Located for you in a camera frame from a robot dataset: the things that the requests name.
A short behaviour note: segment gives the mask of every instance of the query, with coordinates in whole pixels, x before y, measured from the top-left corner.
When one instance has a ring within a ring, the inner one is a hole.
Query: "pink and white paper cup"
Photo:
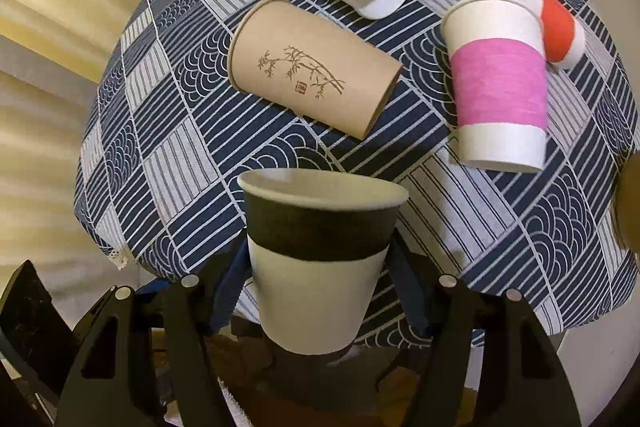
[[[546,58],[563,70],[570,70],[582,58],[584,28],[559,0],[517,0],[542,21]]]
[[[546,149],[540,20],[516,0],[463,0],[442,20],[458,110],[460,163],[537,172]]]

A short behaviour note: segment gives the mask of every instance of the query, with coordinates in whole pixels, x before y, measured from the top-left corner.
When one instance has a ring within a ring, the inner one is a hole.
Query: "blue and white patterned tablecloth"
[[[407,0],[375,22],[339,0],[290,0],[404,64],[363,142],[231,87],[231,34],[258,1],[142,0],[133,13],[98,87],[78,167],[76,216],[104,253],[128,247],[164,277],[197,271],[244,227],[240,172],[333,169],[406,187],[398,227],[409,247],[478,291],[519,288],[550,333],[626,301],[636,264],[616,241],[612,196],[640,145],[638,112],[589,0],[561,0],[585,28],[587,54],[572,71],[548,69],[546,166],[536,175],[457,162],[440,19],[459,0]],[[246,290],[245,304],[250,281]],[[425,343],[386,271],[357,340]]]

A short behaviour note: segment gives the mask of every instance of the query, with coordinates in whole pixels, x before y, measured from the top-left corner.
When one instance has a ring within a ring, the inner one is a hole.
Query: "screw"
[[[438,279],[438,282],[440,283],[440,286],[443,286],[445,288],[453,288],[456,284],[458,284],[458,280],[452,275],[448,274],[441,275]]]
[[[506,295],[511,302],[520,302],[522,300],[522,293],[516,290],[516,288],[509,288]]]
[[[128,299],[130,295],[131,295],[131,288],[127,286],[118,288],[118,290],[116,291],[116,299],[118,301],[124,301],[124,299]]]
[[[200,282],[200,278],[193,273],[190,273],[189,275],[185,275],[180,281],[182,286],[184,286],[185,288],[193,288],[194,286],[197,286],[199,282]]]

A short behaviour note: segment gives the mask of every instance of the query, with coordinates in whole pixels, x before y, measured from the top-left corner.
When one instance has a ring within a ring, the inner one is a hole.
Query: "wave pattern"
[[[175,76],[187,104],[193,108],[222,84],[228,84],[226,60],[230,36],[219,28],[197,45],[178,65]]]
[[[196,4],[196,0],[175,0],[167,6],[158,17],[156,27],[158,31],[170,28],[176,21]]]
[[[119,60],[111,70],[102,77],[100,86],[98,86],[98,101],[100,109],[107,106],[113,95],[115,95],[120,87],[124,84],[124,68],[122,60]]]
[[[613,153],[618,169],[622,171],[626,159],[633,152],[634,139],[609,89],[603,91],[594,116]]]
[[[569,167],[562,168],[524,218],[524,225],[551,286],[556,287],[595,233],[584,196]]]
[[[138,262],[147,271],[170,281],[178,280],[189,272],[166,232],[146,248]]]
[[[111,145],[104,152],[104,163],[111,194],[117,194],[130,175],[140,165],[140,154],[136,144],[133,122],[128,121],[116,134]]]
[[[404,76],[414,81],[438,112],[451,125],[458,124],[453,99],[451,67],[446,46],[442,42],[440,26],[429,29],[402,48],[400,61]]]

